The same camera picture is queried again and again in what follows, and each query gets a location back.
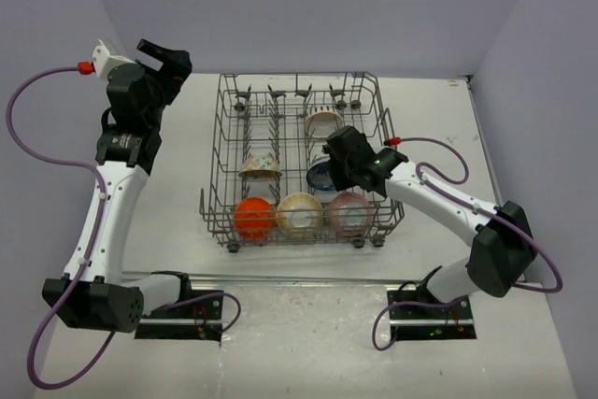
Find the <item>blue patterned bowl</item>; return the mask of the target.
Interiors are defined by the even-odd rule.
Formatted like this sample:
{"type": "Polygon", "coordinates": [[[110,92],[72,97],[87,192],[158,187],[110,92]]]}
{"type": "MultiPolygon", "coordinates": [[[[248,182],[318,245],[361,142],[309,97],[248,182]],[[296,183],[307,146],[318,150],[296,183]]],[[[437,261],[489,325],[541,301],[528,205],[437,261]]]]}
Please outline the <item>blue patterned bowl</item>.
{"type": "Polygon", "coordinates": [[[306,182],[309,187],[323,192],[335,190],[335,184],[331,178],[329,159],[324,157],[315,158],[306,172],[306,182]]]}

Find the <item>beige white bowl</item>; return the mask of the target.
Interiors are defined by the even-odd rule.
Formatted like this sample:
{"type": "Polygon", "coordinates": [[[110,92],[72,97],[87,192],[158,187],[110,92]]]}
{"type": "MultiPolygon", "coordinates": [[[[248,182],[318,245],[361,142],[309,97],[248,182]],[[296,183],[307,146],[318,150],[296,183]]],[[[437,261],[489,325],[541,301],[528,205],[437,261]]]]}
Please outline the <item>beige white bowl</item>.
{"type": "Polygon", "coordinates": [[[334,110],[323,107],[314,108],[305,120],[305,134],[310,139],[325,140],[343,123],[342,116],[334,110]]]}

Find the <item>grey wire dish rack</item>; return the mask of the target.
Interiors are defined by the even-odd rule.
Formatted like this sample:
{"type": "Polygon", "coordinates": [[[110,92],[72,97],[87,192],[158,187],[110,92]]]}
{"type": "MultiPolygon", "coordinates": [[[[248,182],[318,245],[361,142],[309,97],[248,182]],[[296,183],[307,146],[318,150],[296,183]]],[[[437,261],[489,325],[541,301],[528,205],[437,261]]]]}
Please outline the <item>grey wire dish rack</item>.
{"type": "Polygon", "coordinates": [[[250,196],[278,205],[303,192],[329,206],[336,192],[307,182],[308,163],[322,149],[305,130],[308,113],[325,107],[365,134],[372,147],[393,132],[377,77],[368,72],[223,74],[219,78],[210,186],[200,195],[199,212],[209,233],[232,253],[249,245],[234,228],[234,207],[250,196]],[[282,174],[248,181],[238,173],[249,156],[277,157],[282,174]]]}

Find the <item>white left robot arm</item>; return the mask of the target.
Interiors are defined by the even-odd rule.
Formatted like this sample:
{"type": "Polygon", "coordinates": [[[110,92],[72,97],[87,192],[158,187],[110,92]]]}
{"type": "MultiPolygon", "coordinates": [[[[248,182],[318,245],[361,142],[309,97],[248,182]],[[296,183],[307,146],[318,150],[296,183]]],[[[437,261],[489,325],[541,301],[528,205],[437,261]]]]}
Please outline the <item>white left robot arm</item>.
{"type": "Polygon", "coordinates": [[[48,278],[42,297],[68,327],[131,333],[142,317],[163,308],[182,318],[194,305],[188,278],[157,271],[124,282],[122,261],[135,208],[162,140],[164,109],[192,72],[186,50],[170,50],[146,39],[140,52],[160,63],[152,68],[113,52],[94,50],[96,75],[107,82],[108,108],[96,143],[93,199],[73,255],[59,278],[48,278]]]}

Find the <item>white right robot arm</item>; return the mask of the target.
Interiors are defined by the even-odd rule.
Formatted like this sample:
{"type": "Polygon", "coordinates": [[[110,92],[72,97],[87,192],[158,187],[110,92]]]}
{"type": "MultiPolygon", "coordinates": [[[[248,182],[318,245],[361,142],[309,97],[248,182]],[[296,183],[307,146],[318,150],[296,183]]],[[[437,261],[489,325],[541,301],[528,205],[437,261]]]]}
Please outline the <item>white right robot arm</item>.
{"type": "Polygon", "coordinates": [[[406,155],[391,147],[374,150],[350,125],[330,134],[323,150],[337,190],[359,187],[414,207],[469,246],[467,258],[434,269],[418,286],[424,316],[436,318],[451,301],[473,292],[505,296],[534,260],[531,228],[520,205],[497,206],[427,178],[406,155]]]}

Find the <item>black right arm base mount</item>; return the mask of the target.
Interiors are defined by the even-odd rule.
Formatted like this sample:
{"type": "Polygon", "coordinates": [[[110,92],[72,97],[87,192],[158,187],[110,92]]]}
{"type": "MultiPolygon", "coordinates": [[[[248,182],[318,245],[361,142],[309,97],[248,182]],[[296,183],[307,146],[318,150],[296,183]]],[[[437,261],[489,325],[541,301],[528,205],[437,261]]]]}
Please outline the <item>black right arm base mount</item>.
{"type": "Polygon", "coordinates": [[[476,339],[470,298],[456,306],[429,308],[405,305],[388,312],[393,341],[433,341],[476,339]]]}

